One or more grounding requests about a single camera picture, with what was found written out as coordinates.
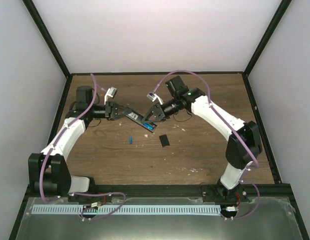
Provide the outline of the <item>black remote control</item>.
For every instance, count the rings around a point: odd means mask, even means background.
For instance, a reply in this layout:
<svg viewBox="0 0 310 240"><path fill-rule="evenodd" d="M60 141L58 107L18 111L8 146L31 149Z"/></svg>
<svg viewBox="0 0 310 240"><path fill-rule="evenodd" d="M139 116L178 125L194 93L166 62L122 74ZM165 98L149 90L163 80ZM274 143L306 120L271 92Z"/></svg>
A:
<svg viewBox="0 0 310 240"><path fill-rule="evenodd" d="M151 133L153 133L157 127L157 125L154 123L143 122L143 116L135 111L131 111L129 114L126 115L126 117Z"/></svg>

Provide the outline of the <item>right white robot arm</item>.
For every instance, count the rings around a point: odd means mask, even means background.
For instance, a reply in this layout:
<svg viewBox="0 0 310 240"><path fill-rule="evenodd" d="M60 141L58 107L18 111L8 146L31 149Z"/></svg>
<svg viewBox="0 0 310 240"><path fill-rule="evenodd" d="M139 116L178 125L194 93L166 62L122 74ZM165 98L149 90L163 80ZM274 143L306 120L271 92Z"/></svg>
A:
<svg viewBox="0 0 310 240"><path fill-rule="evenodd" d="M158 103L149 109L142 123L163 122L179 111L187 110L214 127L227 141L225 157L228 162L216 191L220 200L231 200L243 175L252 166L258 167L257 157L262 152L262 144L257 123L245 122L229 114L211 100L209 91L197 87L189 89L179 76L168 80L165 85L172 99L164 102L155 91L149 92L148 99Z"/></svg>

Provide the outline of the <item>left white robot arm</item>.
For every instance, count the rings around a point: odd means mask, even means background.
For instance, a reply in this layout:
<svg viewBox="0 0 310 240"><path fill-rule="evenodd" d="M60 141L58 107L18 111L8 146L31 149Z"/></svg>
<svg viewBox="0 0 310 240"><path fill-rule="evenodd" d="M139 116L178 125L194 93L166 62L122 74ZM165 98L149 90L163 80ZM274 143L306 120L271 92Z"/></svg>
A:
<svg viewBox="0 0 310 240"><path fill-rule="evenodd" d="M28 159L30 191L47 196L65 196L79 193L86 202L93 201L97 190L90 185L86 176L73 176L67 166L67 158L79 137L94 119L116 121L131 113L131 109L115 102L105 100L104 104L95 102L99 97L91 86L76 89L76 100L62 127L52 141L40 152Z"/></svg>

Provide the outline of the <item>black battery cover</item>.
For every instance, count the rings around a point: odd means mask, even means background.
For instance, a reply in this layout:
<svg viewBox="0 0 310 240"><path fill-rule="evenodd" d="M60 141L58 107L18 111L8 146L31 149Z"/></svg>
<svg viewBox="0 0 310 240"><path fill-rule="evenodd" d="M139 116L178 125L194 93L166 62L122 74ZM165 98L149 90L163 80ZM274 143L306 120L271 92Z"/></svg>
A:
<svg viewBox="0 0 310 240"><path fill-rule="evenodd" d="M166 134L160 135L159 140L160 140L162 147L167 147L170 145L168 136Z"/></svg>

